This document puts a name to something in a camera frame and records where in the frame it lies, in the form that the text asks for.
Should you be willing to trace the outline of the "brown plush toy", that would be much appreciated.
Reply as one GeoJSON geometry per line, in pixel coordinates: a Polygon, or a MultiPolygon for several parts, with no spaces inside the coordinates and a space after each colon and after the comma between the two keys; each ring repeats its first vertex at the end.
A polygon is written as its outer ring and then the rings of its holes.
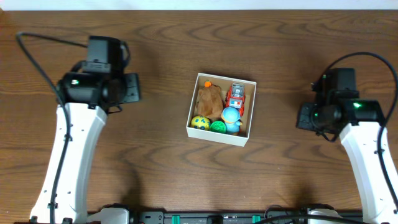
{"type": "Polygon", "coordinates": [[[223,110],[221,88],[206,80],[204,88],[198,91],[197,113],[208,119],[219,119],[223,110]]]}

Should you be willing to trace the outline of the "yellow letter ball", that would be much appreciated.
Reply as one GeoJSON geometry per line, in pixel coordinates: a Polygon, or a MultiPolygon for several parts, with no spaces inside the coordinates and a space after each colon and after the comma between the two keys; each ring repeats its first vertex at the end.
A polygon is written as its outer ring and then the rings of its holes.
{"type": "Polygon", "coordinates": [[[190,122],[190,127],[208,131],[211,126],[211,121],[202,115],[194,116],[190,122]]]}

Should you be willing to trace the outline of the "red toy truck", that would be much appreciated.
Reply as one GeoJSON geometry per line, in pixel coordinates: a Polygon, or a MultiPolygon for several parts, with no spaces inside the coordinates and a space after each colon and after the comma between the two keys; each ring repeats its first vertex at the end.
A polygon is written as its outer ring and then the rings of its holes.
{"type": "Polygon", "coordinates": [[[232,83],[226,94],[226,107],[236,108],[240,116],[242,116],[244,113],[245,99],[244,85],[232,83]]]}

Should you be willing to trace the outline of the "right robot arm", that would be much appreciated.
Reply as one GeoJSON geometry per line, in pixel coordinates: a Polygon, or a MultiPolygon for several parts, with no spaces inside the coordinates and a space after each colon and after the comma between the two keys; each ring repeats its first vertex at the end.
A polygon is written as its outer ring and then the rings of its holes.
{"type": "Polygon", "coordinates": [[[355,70],[328,69],[312,85],[312,103],[298,112],[296,127],[339,139],[351,163],[366,223],[396,223],[397,207],[385,176],[397,189],[397,171],[389,151],[385,118],[376,100],[362,100],[355,70]]]}

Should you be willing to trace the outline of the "orange duck toy blue hat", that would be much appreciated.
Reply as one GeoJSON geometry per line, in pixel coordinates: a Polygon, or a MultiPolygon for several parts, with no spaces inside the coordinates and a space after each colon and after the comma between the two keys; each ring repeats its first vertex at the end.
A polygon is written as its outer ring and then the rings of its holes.
{"type": "Polygon", "coordinates": [[[237,135],[240,132],[240,126],[243,122],[241,121],[241,115],[236,108],[225,108],[221,114],[221,119],[225,123],[227,134],[237,135]]]}

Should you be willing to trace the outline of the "white cardboard box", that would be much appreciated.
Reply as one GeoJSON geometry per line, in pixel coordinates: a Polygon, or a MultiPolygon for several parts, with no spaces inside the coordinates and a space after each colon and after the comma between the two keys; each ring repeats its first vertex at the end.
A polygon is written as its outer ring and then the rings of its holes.
{"type": "Polygon", "coordinates": [[[192,100],[190,103],[190,109],[188,113],[187,119],[187,134],[188,137],[203,139],[207,141],[214,141],[220,142],[225,144],[230,144],[234,146],[245,146],[249,137],[250,137],[250,130],[251,130],[251,123],[252,123],[252,115],[254,110],[254,102],[256,97],[256,87],[257,83],[237,78],[230,78],[230,77],[222,77],[217,75],[211,75],[206,73],[199,73],[197,75],[197,79],[195,82],[195,87],[193,90],[192,100]],[[240,129],[240,132],[237,136],[233,136],[230,134],[221,134],[221,133],[214,133],[211,131],[205,131],[200,129],[195,129],[190,127],[190,122],[192,118],[197,115],[197,99],[198,99],[198,92],[201,88],[205,86],[205,81],[209,80],[212,84],[221,87],[221,96],[223,99],[226,98],[227,89],[233,84],[243,84],[244,85],[244,92],[245,92],[245,103],[244,103],[244,113],[243,113],[243,126],[240,129]]]}

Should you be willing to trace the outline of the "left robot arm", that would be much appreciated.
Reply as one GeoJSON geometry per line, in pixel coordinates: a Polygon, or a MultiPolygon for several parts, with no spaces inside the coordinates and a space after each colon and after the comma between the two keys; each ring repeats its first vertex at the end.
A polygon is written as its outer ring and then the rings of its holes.
{"type": "Polygon", "coordinates": [[[107,118],[140,99],[136,73],[125,73],[128,44],[91,36],[86,59],[77,62],[56,85],[57,129],[49,166],[29,223],[129,223],[124,205],[107,205],[89,213],[88,181],[95,147],[107,118]]]}

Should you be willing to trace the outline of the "green plastic wheel toy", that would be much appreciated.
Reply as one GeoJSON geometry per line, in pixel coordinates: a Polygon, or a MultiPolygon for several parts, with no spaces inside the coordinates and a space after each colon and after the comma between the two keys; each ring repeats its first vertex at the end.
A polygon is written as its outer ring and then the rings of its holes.
{"type": "Polygon", "coordinates": [[[214,132],[214,133],[226,134],[227,129],[226,129],[226,125],[223,121],[214,121],[210,125],[210,131],[214,132]]]}

